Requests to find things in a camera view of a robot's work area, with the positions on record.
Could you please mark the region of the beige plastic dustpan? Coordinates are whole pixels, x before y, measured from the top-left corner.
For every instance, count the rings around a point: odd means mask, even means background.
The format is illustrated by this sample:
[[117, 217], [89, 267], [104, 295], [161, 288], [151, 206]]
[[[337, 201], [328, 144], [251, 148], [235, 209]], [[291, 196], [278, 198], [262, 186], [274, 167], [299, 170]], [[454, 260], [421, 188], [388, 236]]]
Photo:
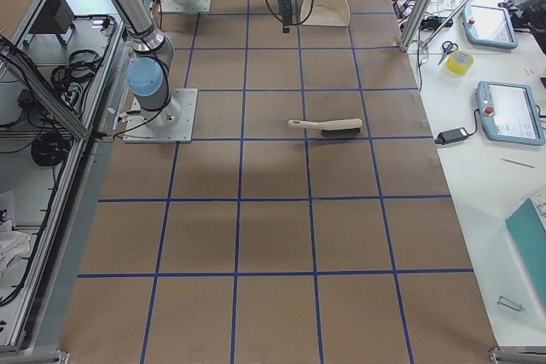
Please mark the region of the beige plastic dustpan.
[[348, 27], [350, 16], [347, 0], [304, 0], [300, 23], [305, 26]]

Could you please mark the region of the beige hand brush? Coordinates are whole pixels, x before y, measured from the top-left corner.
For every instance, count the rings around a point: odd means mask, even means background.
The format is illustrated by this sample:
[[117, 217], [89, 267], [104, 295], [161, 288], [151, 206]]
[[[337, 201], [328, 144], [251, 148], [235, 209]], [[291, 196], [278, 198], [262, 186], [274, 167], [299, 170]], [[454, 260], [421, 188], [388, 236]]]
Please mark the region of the beige hand brush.
[[360, 118], [337, 119], [328, 121], [305, 121], [289, 119], [287, 125], [290, 128], [303, 130], [319, 130], [322, 136], [355, 136], [363, 127]]

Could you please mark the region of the yellow tape roll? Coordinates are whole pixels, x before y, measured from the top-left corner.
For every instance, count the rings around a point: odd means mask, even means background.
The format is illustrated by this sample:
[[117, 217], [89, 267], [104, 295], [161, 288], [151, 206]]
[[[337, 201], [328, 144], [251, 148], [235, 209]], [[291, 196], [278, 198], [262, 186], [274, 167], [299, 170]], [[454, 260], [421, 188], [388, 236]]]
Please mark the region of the yellow tape roll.
[[445, 68], [457, 76], [466, 74], [474, 64], [474, 57], [465, 50], [451, 52], [445, 63]]

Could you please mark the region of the metal rod green tip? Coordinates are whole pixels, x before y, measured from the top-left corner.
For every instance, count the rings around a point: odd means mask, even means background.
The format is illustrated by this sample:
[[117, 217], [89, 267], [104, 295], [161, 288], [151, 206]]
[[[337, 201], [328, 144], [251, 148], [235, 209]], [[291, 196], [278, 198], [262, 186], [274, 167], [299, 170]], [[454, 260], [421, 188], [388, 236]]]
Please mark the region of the metal rod green tip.
[[430, 42], [439, 34], [439, 32], [446, 26], [449, 20], [454, 20], [456, 18], [456, 15], [464, 9], [464, 7], [468, 4], [470, 0], [463, 0], [454, 10], [453, 12], [445, 18], [445, 20], [438, 26], [438, 28], [430, 34], [425, 40], [420, 41], [420, 48], [425, 50], [428, 49], [428, 45]]

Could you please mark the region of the far teach pendant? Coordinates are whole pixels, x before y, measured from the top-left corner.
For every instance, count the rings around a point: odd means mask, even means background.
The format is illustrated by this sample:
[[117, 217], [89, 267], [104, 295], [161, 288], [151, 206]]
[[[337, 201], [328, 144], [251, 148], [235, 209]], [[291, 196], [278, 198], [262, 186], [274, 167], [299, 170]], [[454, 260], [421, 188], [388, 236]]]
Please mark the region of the far teach pendant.
[[462, 23], [471, 44], [499, 49], [515, 49], [518, 41], [505, 8], [467, 4]]

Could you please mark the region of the teach pendant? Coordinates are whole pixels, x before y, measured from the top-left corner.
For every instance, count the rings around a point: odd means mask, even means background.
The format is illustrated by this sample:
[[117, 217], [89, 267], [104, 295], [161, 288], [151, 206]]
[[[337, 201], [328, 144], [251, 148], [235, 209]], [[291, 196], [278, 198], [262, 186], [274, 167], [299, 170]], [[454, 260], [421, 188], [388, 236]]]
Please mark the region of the teach pendant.
[[476, 99], [482, 128], [490, 140], [545, 145], [536, 102], [528, 85], [480, 81]]
[[499, 49], [515, 49], [518, 41], [505, 8], [467, 4], [462, 23], [471, 44]]

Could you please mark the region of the black power adapter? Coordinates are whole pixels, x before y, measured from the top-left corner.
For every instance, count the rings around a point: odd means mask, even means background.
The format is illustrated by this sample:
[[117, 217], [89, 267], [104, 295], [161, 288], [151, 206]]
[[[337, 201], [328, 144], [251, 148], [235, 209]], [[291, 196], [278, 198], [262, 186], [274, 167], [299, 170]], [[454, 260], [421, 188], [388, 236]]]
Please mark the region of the black power adapter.
[[469, 134], [464, 127], [459, 127], [451, 130], [445, 130], [438, 133], [434, 142], [437, 145], [448, 145], [451, 143], [462, 142], [468, 139]]

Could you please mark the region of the near teach pendant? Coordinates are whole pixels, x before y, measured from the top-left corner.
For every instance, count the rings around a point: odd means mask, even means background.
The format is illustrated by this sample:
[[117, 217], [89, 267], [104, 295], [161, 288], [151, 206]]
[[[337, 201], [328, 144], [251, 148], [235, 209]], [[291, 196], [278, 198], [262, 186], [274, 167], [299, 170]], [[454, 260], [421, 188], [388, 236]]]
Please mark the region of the near teach pendant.
[[545, 145], [536, 102], [528, 85], [480, 81], [476, 99], [482, 128], [490, 140]]

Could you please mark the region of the teal notebook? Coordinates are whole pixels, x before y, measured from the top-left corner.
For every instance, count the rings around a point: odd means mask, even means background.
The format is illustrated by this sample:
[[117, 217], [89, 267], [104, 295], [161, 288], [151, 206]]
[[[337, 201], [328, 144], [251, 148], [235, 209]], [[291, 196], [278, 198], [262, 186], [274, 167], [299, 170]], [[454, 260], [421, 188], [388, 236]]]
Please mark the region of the teal notebook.
[[526, 199], [506, 225], [535, 287], [545, 287], [545, 227], [532, 200]]

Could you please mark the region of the black handled scissors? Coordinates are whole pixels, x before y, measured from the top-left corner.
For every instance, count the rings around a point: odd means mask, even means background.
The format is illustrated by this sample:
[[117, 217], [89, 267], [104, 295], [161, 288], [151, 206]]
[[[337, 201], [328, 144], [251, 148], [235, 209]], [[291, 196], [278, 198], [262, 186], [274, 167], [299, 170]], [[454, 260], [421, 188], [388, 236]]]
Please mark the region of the black handled scissors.
[[444, 60], [454, 51], [457, 51], [459, 48], [458, 44], [452, 41], [444, 41], [442, 43], [442, 55], [439, 59], [438, 65], [440, 66]]

